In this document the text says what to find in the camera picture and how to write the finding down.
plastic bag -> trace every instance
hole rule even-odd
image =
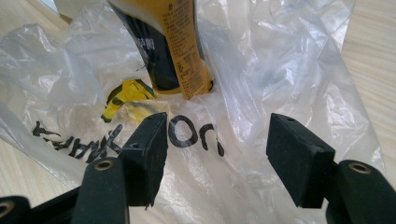
[[[148,76],[111,8],[86,8],[62,37],[24,26],[0,40],[1,137],[75,187],[86,161],[117,156],[142,118],[166,111],[163,182],[154,207],[131,208],[133,221],[322,223],[322,210],[294,206],[268,162],[268,123],[273,112],[293,117],[337,150],[336,161],[384,169],[339,53],[353,6],[197,1],[214,90],[190,101],[125,103],[110,123],[101,119],[110,93]]]

product label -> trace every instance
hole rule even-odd
[[[185,98],[209,91],[209,75],[202,64],[194,26],[194,2],[176,1],[163,14],[163,25],[181,91]]]
[[[212,83],[200,57],[194,0],[109,2],[139,47],[155,91],[181,91],[185,99],[209,92]]]

wooden table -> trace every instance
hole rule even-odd
[[[357,0],[343,46],[349,68],[375,127],[396,187],[396,3]],[[62,30],[67,24],[35,0],[0,0],[0,36],[26,23]],[[25,195],[32,206],[69,188],[36,162],[0,140],[0,197]]]

plastic wrinkle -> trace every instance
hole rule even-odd
[[[109,5],[88,6],[57,35],[25,25],[0,39],[0,136],[75,187],[92,146],[101,149],[98,158],[117,157],[112,148],[122,147],[143,118],[164,111],[174,126],[163,182],[155,206],[130,209],[134,222],[325,223],[324,209],[294,206],[265,146],[270,115],[279,113],[335,148],[336,161],[384,171],[340,54],[354,3],[198,0],[212,92],[190,101],[128,102],[109,123],[101,119],[108,95],[124,80],[149,80]]]

translucent plastic bag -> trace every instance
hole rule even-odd
[[[322,223],[322,210],[294,206],[268,162],[268,123],[273,112],[293,117],[337,150],[336,161],[383,170],[339,53],[353,5],[197,1],[212,92],[125,103],[109,123],[101,115],[110,93],[126,79],[148,76],[111,8],[86,8],[61,38],[24,26],[0,40],[0,134],[75,187],[85,161],[117,156],[142,118],[165,111],[163,182],[154,207],[131,209],[134,222]]]

